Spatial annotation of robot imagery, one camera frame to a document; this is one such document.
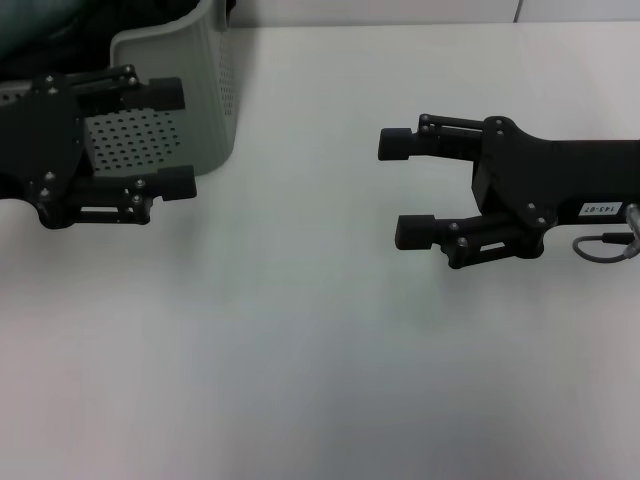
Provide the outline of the grey perforated plastic storage box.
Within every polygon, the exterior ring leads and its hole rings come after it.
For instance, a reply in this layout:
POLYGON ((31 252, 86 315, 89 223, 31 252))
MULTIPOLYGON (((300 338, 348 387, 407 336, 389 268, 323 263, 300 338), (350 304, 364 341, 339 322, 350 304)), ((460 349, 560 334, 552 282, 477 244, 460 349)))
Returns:
MULTIPOLYGON (((178 20, 114 37, 107 68, 131 64, 144 83, 179 78, 185 109, 139 109, 88 118, 97 174, 128 176, 190 165, 204 175, 229 158, 237 126, 229 25, 235 5, 236 0, 200 0, 178 20)), ((0 106, 26 93, 32 79, 0 82, 0 106)))

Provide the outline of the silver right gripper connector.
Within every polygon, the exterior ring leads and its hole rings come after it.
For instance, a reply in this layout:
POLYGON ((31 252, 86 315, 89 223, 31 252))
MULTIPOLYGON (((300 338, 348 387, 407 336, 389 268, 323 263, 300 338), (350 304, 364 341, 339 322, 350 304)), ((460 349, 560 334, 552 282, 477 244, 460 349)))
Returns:
POLYGON ((625 247, 623 256, 626 259, 632 259, 640 255, 640 205, 628 205, 625 210, 625 217, 633 234, 633 240, 625 247))

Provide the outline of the white number label sticker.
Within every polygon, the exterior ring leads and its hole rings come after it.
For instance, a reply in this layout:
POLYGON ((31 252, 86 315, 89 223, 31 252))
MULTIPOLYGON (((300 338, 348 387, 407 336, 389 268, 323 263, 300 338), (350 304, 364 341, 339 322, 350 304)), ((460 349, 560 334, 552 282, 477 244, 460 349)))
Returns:
POLYGON ((622 202, 588 202, 579 211, 580 217, 616 217, 623 206, 622 202))

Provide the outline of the dark green folded towel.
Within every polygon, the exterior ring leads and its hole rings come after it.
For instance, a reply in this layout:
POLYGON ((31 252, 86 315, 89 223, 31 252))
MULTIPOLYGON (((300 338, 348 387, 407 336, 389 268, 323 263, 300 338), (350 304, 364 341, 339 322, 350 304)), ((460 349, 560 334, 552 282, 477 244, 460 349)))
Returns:
POLYGON ((110 65, 114 37, 163 25, 200 0, 0 0, 0 82, 110 65))

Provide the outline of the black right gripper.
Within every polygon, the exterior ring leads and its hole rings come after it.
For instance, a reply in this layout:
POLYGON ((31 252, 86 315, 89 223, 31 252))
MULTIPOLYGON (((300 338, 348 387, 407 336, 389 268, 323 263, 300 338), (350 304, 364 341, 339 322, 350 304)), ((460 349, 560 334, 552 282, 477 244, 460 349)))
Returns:
POLYGON ((544 252, 545 230, 624 223, 626 207, 640 205, 640 140, 544 140, 497 116, 421 114, 415 131, 381 130, 380 161, 416 156, 475 163, 472 192, 483 215, 398 217, 397 249, 438 245, 452 269, 511 257, 536 259, 544 252), (580 217, 588 202, 623 206, 616 217, 580 217))

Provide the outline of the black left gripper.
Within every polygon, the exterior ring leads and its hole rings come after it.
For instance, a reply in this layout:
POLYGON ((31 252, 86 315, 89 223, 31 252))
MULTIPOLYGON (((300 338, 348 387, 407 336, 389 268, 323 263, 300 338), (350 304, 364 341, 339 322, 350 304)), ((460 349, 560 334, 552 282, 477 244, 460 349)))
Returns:
POLYGON ((86 160, 80 108, 84 113, 176 111, 185 109, 185 98, 179 78, 144 83, 131 64, 37 78, 20 98, 0 106, 0 200, 25 202, 43 226, 61 229, 74 224, 146 225, 155 198, 169 202, 197 196, 191 166, 75 178, 86 160))

